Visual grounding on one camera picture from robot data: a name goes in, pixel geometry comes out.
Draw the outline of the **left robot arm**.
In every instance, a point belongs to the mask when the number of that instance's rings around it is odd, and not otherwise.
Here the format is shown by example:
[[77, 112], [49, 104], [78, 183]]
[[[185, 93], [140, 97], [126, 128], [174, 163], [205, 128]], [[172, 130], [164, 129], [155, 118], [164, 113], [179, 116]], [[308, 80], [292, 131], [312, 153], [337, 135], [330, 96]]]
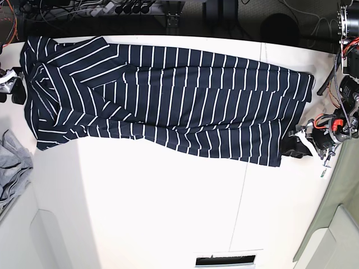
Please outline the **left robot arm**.
[[337, 16], [339, 50], [328, 78], [317, 91], [321, 96], [333, 83], [337, 108], [288, 132], [280, 147], [284, 156], [330, 159], [344, 141], [358, 138], [358, 1], [341, 1]]

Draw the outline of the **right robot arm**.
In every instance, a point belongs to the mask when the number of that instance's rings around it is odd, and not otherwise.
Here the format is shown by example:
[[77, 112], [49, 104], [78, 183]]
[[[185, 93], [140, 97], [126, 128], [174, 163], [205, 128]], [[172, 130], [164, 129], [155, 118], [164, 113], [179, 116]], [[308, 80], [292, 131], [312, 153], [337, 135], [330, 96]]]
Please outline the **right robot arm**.
[[[1, 23], [8, 22], [11, 24], [7, 28], [9, 30], [5, 39], [1, 31], [1, 54], [5, 47], [9, 46], [14, 39], [18, 38], [17, 33], [17, 15], [11, 1], [1, 1], [1, 12], [3, 12], [3, 5], [7, 4], [10, 14], [1, 15]], [[24, 86], [24, 73], [21, 67], [4, 68], [1, 64], [1, 103], [5, 103], [10, 97], [14, 104], [24, 105], [26, 101], [26, 90]]]

